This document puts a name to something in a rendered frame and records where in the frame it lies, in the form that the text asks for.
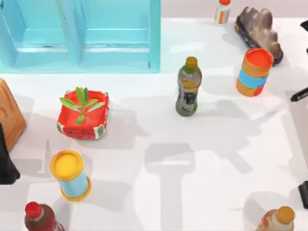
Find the orange and blue can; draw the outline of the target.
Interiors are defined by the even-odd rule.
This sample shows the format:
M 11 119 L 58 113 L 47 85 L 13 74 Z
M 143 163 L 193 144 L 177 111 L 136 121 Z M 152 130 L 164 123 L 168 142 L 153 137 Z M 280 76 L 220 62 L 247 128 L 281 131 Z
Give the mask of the orange and blue can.
M 258 96 L 273 66 L 273 56 L 263 48 L 250 48 L 244 55 L 236 88 L 247 97 Z

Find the wooden block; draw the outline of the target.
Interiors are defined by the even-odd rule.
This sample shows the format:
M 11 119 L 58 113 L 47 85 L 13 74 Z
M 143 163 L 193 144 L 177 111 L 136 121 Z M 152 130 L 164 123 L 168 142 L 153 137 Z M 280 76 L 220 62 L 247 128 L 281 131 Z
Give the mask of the wooden block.
M 11 150 L 25 130 L 26 120 L 2 78 L 0 78 L 0 123 L 3 127 L 6 146 Z

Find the white bottle with orange cap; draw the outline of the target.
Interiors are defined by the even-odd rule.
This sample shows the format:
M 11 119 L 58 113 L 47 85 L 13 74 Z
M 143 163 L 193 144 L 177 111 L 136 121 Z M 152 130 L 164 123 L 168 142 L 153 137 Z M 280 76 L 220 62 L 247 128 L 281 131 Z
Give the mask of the white bottle with orange cap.
M 225 25 L 228 22 L 230 3 L 231 0 L 219 0 L 215 13 L 215 22 L 218 25 Z

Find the black slanted robot part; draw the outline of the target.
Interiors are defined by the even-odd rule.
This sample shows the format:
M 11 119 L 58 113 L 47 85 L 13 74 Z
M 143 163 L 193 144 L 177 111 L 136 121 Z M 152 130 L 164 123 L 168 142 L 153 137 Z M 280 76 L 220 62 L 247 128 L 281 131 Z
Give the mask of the black slanted robot part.
M 297 102 L 305 97 L 308 96 L 308 87 L 305 89 L 302 89 L 301 91 L 295 93 L 292 95 L 292 97 L 290 98 L 291 102 Z

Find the red square plant pot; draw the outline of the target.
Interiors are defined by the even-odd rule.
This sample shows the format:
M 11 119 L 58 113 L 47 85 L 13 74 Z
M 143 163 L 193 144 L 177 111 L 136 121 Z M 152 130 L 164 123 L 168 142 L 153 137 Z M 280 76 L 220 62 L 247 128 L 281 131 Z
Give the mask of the red square plant pot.
M 73 139 L 94 140 L 103 136 L 108 121 L 107 92 L 77 87 L 60 98 L 62 104 L 57 129 Z

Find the brown bottle with red cap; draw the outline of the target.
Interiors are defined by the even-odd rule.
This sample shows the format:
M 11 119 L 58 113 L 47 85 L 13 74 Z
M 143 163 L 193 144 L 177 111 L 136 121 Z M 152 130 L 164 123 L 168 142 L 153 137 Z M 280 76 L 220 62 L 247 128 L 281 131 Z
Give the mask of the brown bottle with red cap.
M 29 202 L 25 206 L 25 213 L 24 223 L 28 231 L 65 231 L 53 209 L 46 204 Z

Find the yellow and blue can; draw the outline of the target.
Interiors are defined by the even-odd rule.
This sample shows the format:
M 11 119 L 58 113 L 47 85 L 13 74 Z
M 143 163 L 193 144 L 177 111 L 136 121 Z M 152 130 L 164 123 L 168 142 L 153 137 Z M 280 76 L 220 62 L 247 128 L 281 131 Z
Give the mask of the yellow and blue can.
M 91 191 L 90 179 L 84 171 L 82 156 L 74 150 L 63 150 L 50 161 L 50 171 L 60 184 L 63 197 L 72 202 L 85 199 Z

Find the grey bottle with yellow cap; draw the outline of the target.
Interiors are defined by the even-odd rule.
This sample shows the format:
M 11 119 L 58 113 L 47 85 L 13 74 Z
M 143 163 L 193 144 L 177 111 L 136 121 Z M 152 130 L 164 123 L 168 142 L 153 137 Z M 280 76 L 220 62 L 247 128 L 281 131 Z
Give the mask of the grey bottle with yellow cap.
M 196 57 L 186 58 L 185 65 L 178 72 L 177 113 L 192 116 L 197 110 L 197 95 L 202 83 L 202 72 Z

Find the black robot block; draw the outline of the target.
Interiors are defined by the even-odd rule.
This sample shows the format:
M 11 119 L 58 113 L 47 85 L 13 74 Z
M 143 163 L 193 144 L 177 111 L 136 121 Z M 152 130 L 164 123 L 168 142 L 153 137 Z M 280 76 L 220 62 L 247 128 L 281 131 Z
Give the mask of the black robot block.
M 300 184 L 298 190 L 304 209 L 308 209 L 308 181 L 304 181 Z

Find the brown bread loaf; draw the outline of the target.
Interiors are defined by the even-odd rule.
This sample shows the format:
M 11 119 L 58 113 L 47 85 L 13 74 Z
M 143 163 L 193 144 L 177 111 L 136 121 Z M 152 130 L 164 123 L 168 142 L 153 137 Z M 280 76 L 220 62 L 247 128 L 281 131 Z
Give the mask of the brown bread loaf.
M 283 51 L 278 42 L 278 34 L 272 29 L 273 16 L 268 9 L 258 11 L 245 7 L 235 21 L 235 32 L 249 48 L 263 48 L 272 54 L 274 65 L 283 58 Z

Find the light blue rack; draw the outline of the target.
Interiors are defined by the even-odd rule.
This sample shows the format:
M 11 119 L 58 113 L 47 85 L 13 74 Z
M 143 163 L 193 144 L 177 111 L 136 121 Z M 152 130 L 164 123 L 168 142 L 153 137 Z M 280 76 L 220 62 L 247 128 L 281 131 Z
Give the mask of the light blue rack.
M 161 0 L 0 0 L 1 73 L 157 73 Z

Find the orange bottle with yellow cap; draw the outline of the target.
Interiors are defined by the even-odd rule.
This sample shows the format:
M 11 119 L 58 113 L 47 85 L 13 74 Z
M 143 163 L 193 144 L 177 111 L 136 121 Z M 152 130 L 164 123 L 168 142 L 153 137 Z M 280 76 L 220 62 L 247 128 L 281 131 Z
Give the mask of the orange bottle with yellow cap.
M 288 206 L 269 210 L 255 231 L 294 231 L 295 212 Z

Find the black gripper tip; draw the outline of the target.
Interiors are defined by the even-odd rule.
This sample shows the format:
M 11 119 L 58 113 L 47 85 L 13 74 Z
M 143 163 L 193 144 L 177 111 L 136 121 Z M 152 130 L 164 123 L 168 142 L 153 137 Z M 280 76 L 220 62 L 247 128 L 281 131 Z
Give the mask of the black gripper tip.
M 12 162 L 0 123 L 0 185 L 12 185 L 20 179 L 20 172 Z

